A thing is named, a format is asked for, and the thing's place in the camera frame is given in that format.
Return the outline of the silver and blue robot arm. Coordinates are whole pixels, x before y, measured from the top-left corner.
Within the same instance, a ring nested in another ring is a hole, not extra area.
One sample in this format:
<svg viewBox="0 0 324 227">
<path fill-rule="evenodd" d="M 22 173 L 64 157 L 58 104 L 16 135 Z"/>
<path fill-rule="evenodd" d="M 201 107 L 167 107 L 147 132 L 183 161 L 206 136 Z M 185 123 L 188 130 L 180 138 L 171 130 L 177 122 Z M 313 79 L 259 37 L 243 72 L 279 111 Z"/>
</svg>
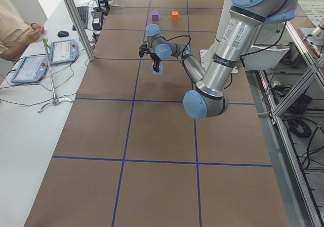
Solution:
<svg viewBox="0 0 324 227">
<path fill-rule="evenodd" d="M 195 59 L 187 45 L 167 41 L 156 24 L 145 29 L 144 53 L 153 59 L 153 69 L 169 57 L 176 57 L 195 84 L 183 98 L 186 113 L 193 119 L 204 119 L 224 113 L 229 104 L 225 84 L 239 61 L 255 28 L 266 22 L 285 22 L 296 16 L 298 0 L 231 0 L 230 19 L 207 69 Z"/>
</svg>

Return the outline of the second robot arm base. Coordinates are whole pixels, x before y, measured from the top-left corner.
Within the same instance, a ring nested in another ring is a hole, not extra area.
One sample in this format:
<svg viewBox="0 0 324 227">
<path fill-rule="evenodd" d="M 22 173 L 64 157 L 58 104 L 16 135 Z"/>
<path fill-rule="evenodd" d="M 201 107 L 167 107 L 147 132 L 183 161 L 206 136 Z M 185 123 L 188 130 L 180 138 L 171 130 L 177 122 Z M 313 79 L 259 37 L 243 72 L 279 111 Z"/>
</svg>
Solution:
<svg viewBox="0 0 324 227">
<path fill-rule="evenodd" d="M 323 20 L 315 28 L 300 28 L 304 39 L 311 45 L 323 44 Z"/>
</svg>

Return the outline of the person's hand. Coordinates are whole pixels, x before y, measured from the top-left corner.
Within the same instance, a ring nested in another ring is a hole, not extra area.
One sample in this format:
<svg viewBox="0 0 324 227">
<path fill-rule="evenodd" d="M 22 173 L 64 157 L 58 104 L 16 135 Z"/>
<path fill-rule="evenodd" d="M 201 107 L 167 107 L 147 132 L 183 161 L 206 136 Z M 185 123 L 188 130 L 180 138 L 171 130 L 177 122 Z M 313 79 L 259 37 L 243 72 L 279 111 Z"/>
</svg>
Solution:
<svg viewBox="0 0 324 227">
<path fill-rule="evenodd" d="M 38 40 L 45 33 L 45 28 L 40 24 L 33 23 L 31 28 L 33 31 L 29 32 L 24 39 L 29 44 Z"/>
</svg>

